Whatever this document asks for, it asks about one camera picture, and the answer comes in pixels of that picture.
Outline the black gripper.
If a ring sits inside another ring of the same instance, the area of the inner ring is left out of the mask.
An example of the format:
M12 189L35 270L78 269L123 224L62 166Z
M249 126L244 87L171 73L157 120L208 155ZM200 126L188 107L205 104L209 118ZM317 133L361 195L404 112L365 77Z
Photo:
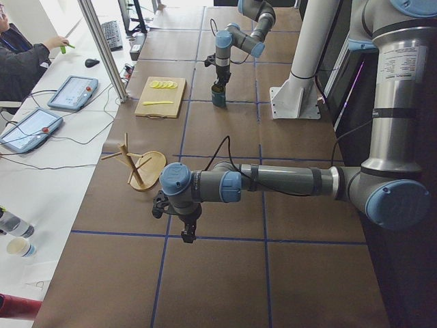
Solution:
M228 83L230 80L231 72L230 65L218 66L216 65L217 83Z
M181 231L182 240L185 243L193 243L196 240L195 230L197 220L202 214L201 208L196 208L192 213L186 215L178 215L179 219L184 223L184 229Z

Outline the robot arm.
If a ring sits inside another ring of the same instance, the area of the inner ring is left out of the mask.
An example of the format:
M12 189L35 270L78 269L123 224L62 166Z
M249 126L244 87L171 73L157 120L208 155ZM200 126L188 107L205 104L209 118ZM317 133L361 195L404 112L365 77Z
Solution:
M339 3L307 2L289 78L281 87L270 88L274 119L320 117L310 80L316 76ZM259 57L276 21L267 1L238 1L238 11L257 26L250 36L236 24L217 32L215 54L205 60L205 66L216 66L214 105L225 104L231 47ZM205 170L191 171L182 163L172 163L161 171L162 190L154 198L153 216L178 216L184 222L183 241L192 243L202 202L239 202L241 191L247 190L297 197L332 195L351 202L371 222L389 230L420 222L431 196L417 182L421 167L414 158L414 137L427 59L436 41L436 1L352 1L348 37L350 51L378 51L369 158L360 167L235 166L226 136ZM226 139L230 162L208 170Z
M257 25L250 35L235 23L216 33L216 51L209 63L216 67L217 80L214 84L220 87L225 87L231 76L231 48L234 46L252 57L260 57L265 49L264 40L276 21L274 9L267 1L239 0L238 11Z

